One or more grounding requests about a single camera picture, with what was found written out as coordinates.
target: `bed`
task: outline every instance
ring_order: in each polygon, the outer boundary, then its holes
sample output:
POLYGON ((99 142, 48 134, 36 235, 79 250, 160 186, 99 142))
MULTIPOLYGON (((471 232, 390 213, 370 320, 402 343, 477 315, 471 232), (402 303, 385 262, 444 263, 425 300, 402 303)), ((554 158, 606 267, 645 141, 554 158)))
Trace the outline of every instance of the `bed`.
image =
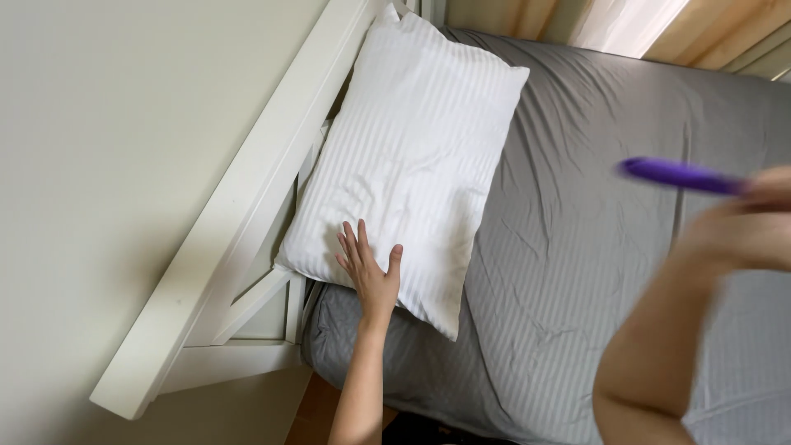
MULTIPOLYGON (((396 309, 385 403, 521 443, 599 443, 601 352, 707 196, 627 183, 651 155, 748 175, 791 163, 791 86, 443 29, 531 69, 475 236, 455 343, 396 309)), ((732 278, 706 334, 687 425, 700 443, 791 443, 791 276, 732 278)), ((327 285, 302 352, 341 387, 360 310, 327 285)))
MULTIPOLYGON (((354 293, 308 291, 304 276, 270 268, 268 255, 385 3, 327 2, 91 401, 133 420, 158 394, 302 360, 342 384, 359 311, 354 293), (247 337, 248 322, 276 299, 282 332, 247 337)), ((423 17, 441 22, 445 2, 420 3, 423 17)), ((385 400, 480 435, 597 443, 589 392, 599 354, 674 232, 709 203, 628 184, 611 167, 638 154, 739 174, 791 163, 791 86, 443 32, 532 73, 475 236, 458 340, 396 310, 385 400)), ((729 286, 687 419, 702 443, 791 440, 788 280, 754 272, 729 286)))

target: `hand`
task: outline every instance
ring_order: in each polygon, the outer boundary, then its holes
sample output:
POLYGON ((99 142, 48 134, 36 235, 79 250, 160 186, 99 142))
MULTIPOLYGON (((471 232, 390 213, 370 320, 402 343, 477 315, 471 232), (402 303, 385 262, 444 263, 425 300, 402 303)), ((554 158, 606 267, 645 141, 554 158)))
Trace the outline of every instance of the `hand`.
POLYGON ((791 167, 765 170, 736 200, 700 214, 674 251, 714 265, 791 272, 791 167))
POLYGON ((357 298, 360 299, 362 306, 360 323, 387 330, 401 284, 400 266, 403 246, 396 244, 393 247, 390 252, 388 272, 384 273, 373 259, 373 253, 368 246, 365 221, 362 219, 358 221, 359 240, 354 237, 351 225, 346 221, 343 222, 343 231, 346 234, 338 234, 338 241, 343 247, 346 258, 336 253, 335 259, 354 281, 357 298))

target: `mattress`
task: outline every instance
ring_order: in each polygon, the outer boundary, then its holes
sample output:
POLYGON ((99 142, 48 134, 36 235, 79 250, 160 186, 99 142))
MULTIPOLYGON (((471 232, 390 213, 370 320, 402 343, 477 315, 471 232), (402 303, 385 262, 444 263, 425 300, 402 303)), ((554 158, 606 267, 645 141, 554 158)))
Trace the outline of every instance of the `mattress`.
MULTIPOLYGON (((674 229, 713 198, 627 182, 629 156, 738 175, 791 163, 791 86, 444 29, 529 67, 475 235, 455 343, 396 309, 384 401, 519 443, 601 443, 591 391, 604 347, 674 229)), ((700 443, 791 443, 791 276, 731 277, 710 319, 685 422, 700 443)), ((303 355, 340 387, 360 317, 326 286, 303 355)))

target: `finger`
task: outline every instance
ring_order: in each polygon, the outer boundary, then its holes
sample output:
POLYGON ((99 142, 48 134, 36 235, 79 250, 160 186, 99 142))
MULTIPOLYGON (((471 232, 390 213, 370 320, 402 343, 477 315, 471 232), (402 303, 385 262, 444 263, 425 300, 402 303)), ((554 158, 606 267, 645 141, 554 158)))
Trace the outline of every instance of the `finger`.
POLYGON ((346 273, 349 273, 349 265, 348 263, 346 263, 346 260, 343 259, 343 255, 341 255, 340 253, 336 253, 335 259, 338 260, 338 264, 341 265, 343 270, 345 270, 346 273))
POLYGON ((338 242, 341 243, 341 249, 343 249, 343 254, 346 255, 346 258, 349 257, 349 246, 346 244, 346 237, 343 234, 338 233, 336 235, 338 237, 338 242))
POLYGON ((390 251, 390 263, 388 264, 387 276, 395 277, 401 280, 401 256, 403 255, 403 246, 396 244, 393 250, 390 251))
POLYGON ((352 263, 360 263, 360 254, 357 252, 357 239, 354 237, 354 232, 351 230, 351 224, 347 221, 343 222, 343 231, 346 232, 346 247, 349 249, 346 258, 352 263))
POLYGON ((791 166, 758 173, 747 184, 744 197, 753 204, 791 206, 791 166))
POLYGON ((368 245, 368 233, 365 232, 365 221, 362 219, 357 221, 357 250, 360 253, 360 259, 368 262, 373 259, 371 247, 368 245))

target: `wooden floor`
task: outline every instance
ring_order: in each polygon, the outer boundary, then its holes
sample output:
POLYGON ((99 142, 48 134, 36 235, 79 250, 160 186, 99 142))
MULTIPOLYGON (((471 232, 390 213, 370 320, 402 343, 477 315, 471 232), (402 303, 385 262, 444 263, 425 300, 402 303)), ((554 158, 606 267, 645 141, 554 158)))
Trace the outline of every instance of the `wooden floor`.
MULTIPOLYGON (((332 428, 332 419, 335 416, 335 408, 338 406, 340 397, 340 390, 332 387, 314 372, 310 376, 305 395, 302 396, 297 417, 291 424, 285 445, 327 443, 330 428, 332 428)), ((382 428, 387 426, 398 413, 387 406, 384 406, 383 409, 382 428)))

